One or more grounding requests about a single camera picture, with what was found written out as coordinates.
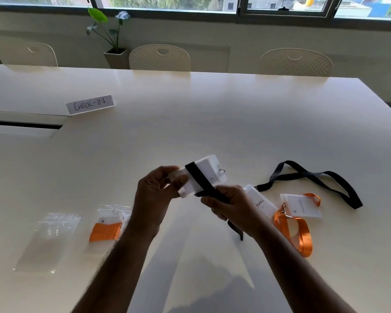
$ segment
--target table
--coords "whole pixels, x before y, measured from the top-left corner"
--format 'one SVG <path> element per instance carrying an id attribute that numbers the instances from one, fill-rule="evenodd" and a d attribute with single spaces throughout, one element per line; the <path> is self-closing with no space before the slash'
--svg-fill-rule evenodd
<path id="1" fill-rule="evenodd" d="M 212 153 L 230 184 L 264 183 L 287 159 L 343 176 L 362 208 L 309 180 L 263 194 L 320 195 L 310 263 L 358 312 L 391 312 L 391 109 L 359 79 L 0 65 L 0 111 L 67 115 L 66 102 L 107 94 L 114 108 L 52 138 L 0 135 L 0 312 L 69 312 L 101 261 L 84 253 L 98 205 L 132 205 L 151 169 Z M 52 211 L 84 216 L 56 273 L 13 273 Z M 290 308 L 255 242 L 189 197 L 171 203 L 129 312 Z"/>

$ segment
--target potted plant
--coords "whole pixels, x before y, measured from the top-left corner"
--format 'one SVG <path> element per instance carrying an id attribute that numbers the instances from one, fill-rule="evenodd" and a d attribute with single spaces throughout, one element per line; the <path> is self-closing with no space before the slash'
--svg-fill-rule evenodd
<path id="1" fill-rule="evenodd" d="M 104 53 L 104 56 L 106 57 L 106 60 L 109 63 L 110 67 L 112 69 L 130 69 L 130 65 L 129 65 L 130 52 L 127 49 L 119 47 L 120 26 L 123 25 L 124 20 L 128 20 L 130 18 L 129 13 L 127 13 L 126 11 L 119 12 L 119 14 L 115 16 L 115 18 L 118 19 L 117 30 L 110 28 L 108 32 L 103 26 L 103 23 L 107 23 L 108 21 L 107 16 L 105 16 L 103 12 L 101 12 L 98 9 L 89 8 L 88 14 L 90 14 L 90 16 L 94 20 L 99 22 L 99 24 L 94 22 L 92 25 L 87 27 L 87 35 L 91 35 L 91 33 L 94 32 L 97 35 L 103 37 L 112 46 L 112 49 Z M 99 26 L 101 26 L 105 35 L 97 31 Z"/>

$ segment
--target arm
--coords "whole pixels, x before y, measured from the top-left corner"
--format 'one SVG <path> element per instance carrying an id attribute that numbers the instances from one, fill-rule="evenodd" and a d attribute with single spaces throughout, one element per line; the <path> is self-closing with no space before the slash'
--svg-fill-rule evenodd
<path id="1" fill-rule="evenodd" d="M 201 202 L 219 218 L 229 219 L 255 239 L 294 313 L 355 312 L 260 212 L 241 187 L 217 186 L 217 189 L 230 198 L 230 204 L 208 196 Z"/>
<path id="2" fill-rule="evenodd" d="M 180 176 L 172 184 L 167 176 L 176 166 L 159 167 L 141 179 L 125 232 L 97 272 L 72 313 L 124 313 L 138 283 L 146 253 L 172 198 L 188 181 Z"/>

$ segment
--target name card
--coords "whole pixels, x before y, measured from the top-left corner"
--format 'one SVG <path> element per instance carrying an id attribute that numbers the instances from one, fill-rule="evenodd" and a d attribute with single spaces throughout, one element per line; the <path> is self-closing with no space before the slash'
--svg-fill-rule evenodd
<path id="1" fill-rule="evenodd" d="M 70 115 L 101 110 L 115 106 L 111 95 L 86 99 L 81 101 L 69 102 L 65 104 Z"/>

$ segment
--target hand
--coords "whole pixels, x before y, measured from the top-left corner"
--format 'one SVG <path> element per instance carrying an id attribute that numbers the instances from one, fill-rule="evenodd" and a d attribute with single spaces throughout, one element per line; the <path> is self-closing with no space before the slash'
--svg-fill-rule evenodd
<path id="1" fill-rule="evenodd" d="M 128 227 L 151 231 L 153 236 L 158 233 L 170 201 L 180 196 L 178 190 L 188 181 L 188 176 L 182 175 L 170 182 L 168 174 L 177 169 L 161 166 L 139 180 Z"/>
<path id="2" fill-rule="evenodd" d="M 229 219 L 240 230 L 249 236 L 254 236 L 263 225 L 268 221 L 263 213 L 248 198 L 245 190 L 241 186 L 217 186 L 222 194 L 230 199 L 226 204 L 210 196 L 201 198 L 201 203 L 211 208 L 211 211 L 220 219 L 227 221 Z"/>

